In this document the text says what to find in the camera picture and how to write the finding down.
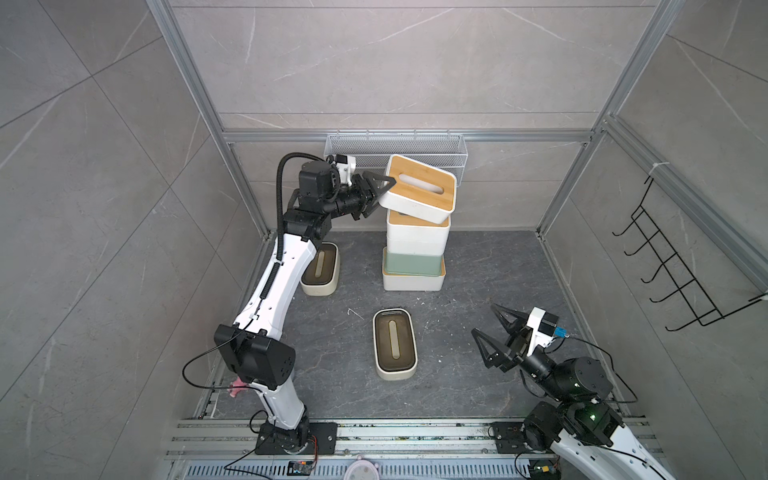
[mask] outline stack of tissue boxes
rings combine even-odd
[[[456,177],[402,155],[390,157],[386,174],[397,184],[379,199],[389,209],[382,257],[384,290],[440,290]]]

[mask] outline pink object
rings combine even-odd
[[[242,392],[243,390],[248,390],[243,388],[244,386],[247,386],[248,384],[245,383],[243,380],[240,380],[240,377],[237,377],[237,380],[232,382],[232,385],[230,385],[230,388],[227,389],[227,391],[230,393],[230,397],[235,398],[238,393]]]

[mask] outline aluminum frame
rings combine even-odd
[[[163,34],[170,54],[173,55],[176,65],[179,68],[181,77],[187,84],[192,98],[197,105],[197,110],[200,112],[200,116],[203,118],[210,136],[213,138],[216,148],[219,150],[221,157],[224,159],[227,169],[232,176],[232,180],[235,182],[237,191],[240,192],[240,196],[243,198],[248,213],[250,214],[253,223],[261,233],[261,237],[266,239],[269,233],[269,229],[266,227],[264,221],[264,215],[262,215],[256,198],[253,195],[253,191],[250,189],[248,180],[243,173],[243,169],[240,166],[240,162],[237,161],[234,152],[229,144],[224,140],[222,135],[223,128],[219,116],[214,109],[214,104],[210,100],[210,96],[205,89],[203,79],[200,77],[200,73],[195,67],[192,55],[187,47],[187,43],[184,40],[184,36],[181,34],[174,13],[171,10],[167,0],[147,0],[152,15],[154,16],[157,26],[160,32]]]
[[[594,132],[592,142],[589,145],[584,145],[581,151],[579,151],[574,163],[566,173],[565,179],[560,184],[558,191],[555,192],[552,202],[550,202],[549,207],[547,207],[544,216],[539,222],[536,231],[540,234],[546,235],[551,228],[554,219],[560,213],[563,205],[565,205],[565,201],[571,195],[576,182],[578,182],[579,177],[589,163],[589,159],[604,136],[605,131],[602,124],[608,118],[615,116],[619,109],[621,109],[621,106],[629,97],[632,88],[637,83],[637,79],[640,78],[640,75],[647,67],[648,62],[653,57],[661,40],[664,39],[664,35],[684,4],[685,0],[661,0],[656,7],[654,15],[650,18],[648,26],[637,43],[630,61],[624,67],[624,71],[621,72],[618,83],[611,92],[611,96],[608,97],[603,111],[598,116],[598,120],[592,129]]]
[[[263,417],[254,422],[254,428]],[[523,418],[499,419],[325,419],[339,424],[336,451],[324,458],[514,458],[496,451],[488,436],[493,422],[522,422]],[[654,454],[661,454],[645,418],[625,417],[624,422]],[[258,433],[248,420],[181,420],[164,444],[166,460],[232,458],[253,448]],[[312,455],[259,455],[258,458],[304,458]],[[552,453],[527,453],[525,458],[554,458]]]
[[[230,143],[253,143],[261,141],[326,141],[332,134],[370,134],[370,135],[434,135],[461,134],[466,141],[580,141],[589,142],[592,131],[587,129],[545,128],[545,129],[325,129],[325,128],[293,128],[290,130],[253,129],[253,130],[224,130],[222,135]]]
[[[659,187],[728,258],[763,292],[768,291],[768,254],[738,226],[730,222],[674,165],[629,128],[620,118],[604,123],[608,135],[656,180]]]

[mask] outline green tissue box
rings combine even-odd
[[[442,255],[407,255],[387,252],[384,270],[397,275],[440,276]]]

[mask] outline black wire hook rack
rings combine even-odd
[[[654,275],[650,278],[650,280],[646,280],[646,279],[644,279],[642,277],[640,278],[640,280],[642,280],[643,283],[651,283],[651,282],[653,282],[656,279],[656,276],[659,274],[659,272],[662,269],[664,269],[664,271],[667,272],[667,275],[672,280],[672,283],[674,283],[674,285],[675,285],[675,290],[673,290],[669,295],[665,296],[664,298],[659,299],[659,300],[654,300],[652,298],[649,298],[649,300],[651,302],[653,302],[653,303],[661,303],[661,302],[667,300],[668,298],[670,298],[671,296],[673,296],[675,293],[679,293],[683,297],[683,300],[685,300],[686,305],[688,305],[688,309],[694,315],[694,319],[693,320],[691,320],[688,323],[683,324],[682,326],[678,326],[677,328],[673,328],[673,329],[669,328],[668,326],[665,326],[664,328],[667,329],[668,332],[676,332],[678,330],[684,329],[685,327],[687,327],[687,326],[689,326],[689,325],[691,325],[692,323],[695,323],[695,322],[698,322],[699,325],[701,325],[701,326],[712,325],[715,322],[718,322],[718,321],[720,321],[720,320],[722,320],[724,318],[727,318],[728,316],[731,316],[731,315],[733,315],[736,312],[740,312],[741,310],[744,310],[747,307],[750,307],[750,306],[758,303],[759,301],[761,301],[761,299],[766,295],[765,293],[761,293],[761,294],[759,294],[757,296],[754,296],[754,297],[750,298],[749,300],[747,300],[745,305],[743,305],[743,306],[733,310],[732,312],[723,313],[722,310],[720,310],[720,308],[717,306],[717,304],[715,304],[714,300],[712,300],[712,297],[710,297],[710,294],[704,289],[704,287],[701,285],[701,283],[696,278],[694,273],[690,270],[690,268],[688,267],[688,264],[685,263],[685,260],[683,260],[683,257],[677,252],[677,249],[675,249],[674,245],[672,245],[672,243],[669,241],[669,239],[667,239],[667,236],[664,235],[664,232],[661,231],[661,228],[659,228],[659,226],[656,224],[656,221],[653,219],[653,217],[648,213],[647,210],[645,210],[645,207],[643,207],[643,202],[645,201],[645,197],[648,195],[648,191],[650,190],[650,186],[653,184],[653,182],[654,182],[654,179],[650,175],[648,176],[648,178],[645,179],[644,184],[647,184],[648,187],[645,189],[645,193],[643,194],[643,198],[640,200],[640,204],[637,205],[637,208],[632,213],[632,215],[631,215],[632,221],[630,222],[629,225],[627,225],[627,228],[625,228],[624,231],[622,231],[621,233],[615,233],[615,232],[612,232],[612,233],[613,233],[614,237],[620,237],[620,236],[624,235],[633,225],[636,226],[637,229],[640,231],[641,235],[643,236],[643,238],[645,239],[645,241],[643,242],[642,245],[640,245],[632,253],[624,251],[624,255],[626,255],[628,257],[632,257],[637,252],[642,250],[646,245],[648,245],[653,250],[654,254],[656,255],[656,258],[660,262],[659,267],[656,269],[656,271],[654,272]],[[643,230],[643,227],[641,227],[640,224],[637,222],[642,217],[647,218],[651,222],[651,224],[653,224],[654,229],[655,229],[654,232],[646,233],[646,231]],[[663,239],[663,241],[666,242],[667,245],[669,246],[669,248],[672,250],[672,254],[669,257],[662,258],[661,255],[659,254],[659,251],[657,250],[657,248],[651,243],[651,240],[654,239],[656,236],[660,236],[660,238]],[[681,282],[678,281],[678,279],[675,278],[675,276],[672,274],[672,272],[670,271],[669,267],[667,266],[667,263],[670,260],[672,260],[673,258],[677,258],[680,261],[680,263],[683,264],[683,266],[685,267],[685,270],[690,275],[690,280],[688,280],[685,283],[681,283]],[[698,315],[696,313],[696,310],[694,309],[693,305],[691,305],[690,300],[688,299],[688,297],[686,296],[685,291],[683,290],[683,288],[685,288],[686,286],[689,286],[691,284],[693,284],[694,287],[698,287],[698,289],[701,290],[701,292],[707,298],[707,301],[709,301],[710,305],[712,306],[711,309],[709,309],[708,311],[706,311],[705,313],[703,313],[701,315]],[[702,319],[704,317],[706,317],[707,315],[710,315],[711,313],[716,313],[717,314],[717,318],[709,320],[707,322],[703,322]]]

